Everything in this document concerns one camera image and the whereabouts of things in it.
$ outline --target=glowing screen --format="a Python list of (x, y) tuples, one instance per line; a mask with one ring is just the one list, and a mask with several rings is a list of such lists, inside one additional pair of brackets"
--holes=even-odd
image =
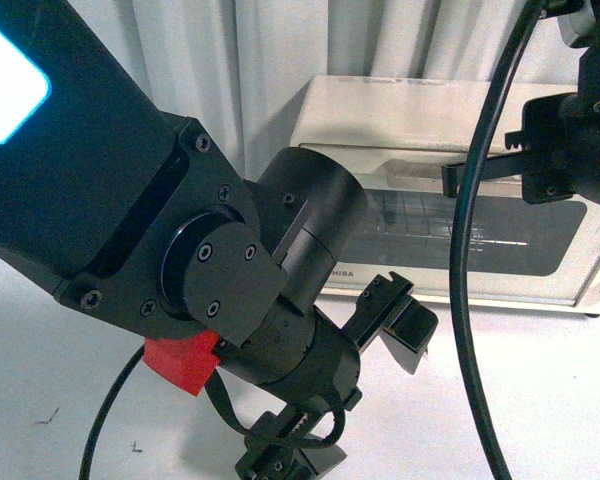
[(47, 76), (0, 33), (0, 145), (48, 98)]

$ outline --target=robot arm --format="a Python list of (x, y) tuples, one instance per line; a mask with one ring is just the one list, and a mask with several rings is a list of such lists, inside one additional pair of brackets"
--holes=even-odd
[[(397, 275), (377, 277), (343, 329), (314, 306), (366, 208), (357, 181), (298, 148), (243, 181), (64, 1), (0, 1), (0, 48), (0, 122), (21, 107), (0, 124), (0, 257), (62, 305), (146, 337), (145, 361), (172, 383), (197, 394), (210, 381), (247, 436), (241, 478), (313, 478), (340, 462), (360, 354), (381, 334), (413, 373), (437, 325)], [(236, 425), (218, 364), (288, 407)], [(334, 434), (312, 438), (329, 412)]]

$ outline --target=curtain fold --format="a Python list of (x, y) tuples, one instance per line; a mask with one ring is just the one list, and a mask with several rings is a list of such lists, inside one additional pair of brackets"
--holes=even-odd
[[(70, 0), (156, 105), (200, 119), (257, 179), (319, 74), (488, 80), (524, 0)], [(541, 21), (516, 81), (576, 84)]]

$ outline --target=toaster oven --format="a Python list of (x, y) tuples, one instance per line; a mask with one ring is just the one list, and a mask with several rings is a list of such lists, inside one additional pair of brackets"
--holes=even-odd
[[(291, 145), (351, 171), (366, 190), (363, 222), (324, 289), (359, 295), (380, 273), (409, 278), (423, 301), (449, 301), (455, 199), (441, 166), (462, 162), (487, 82), (319, 76), (310, 84)], [(514, 84), (491, 154), (520, 130), (533, 98), (572, 85)], [(600, 206), (580, 196), (528, 205), (517, 176), (481, 184), (469, 260), (474, 305), (600, 313)]]

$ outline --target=black metal bracket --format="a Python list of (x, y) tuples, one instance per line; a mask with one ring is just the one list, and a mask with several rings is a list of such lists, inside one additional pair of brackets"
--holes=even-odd
[(265, 444), (258, 438), (317, 439), (309, 434), (323, 414), (307, 413), (291, 406), (280, 414), (264, 413), (245, 437), (247, 453), (236, 464), (236, 472), (248, 480), (313, 480), (323, 478), (343, 462), (347, 455), (332, 446), (301, 449)]
[(378, 336), (398, 364), (414, 374), (438, 326), (438, 318), (409, 295), (413, 284), (395, 272), (376, 276), (356, 302), (342, 333), (360, 353)]

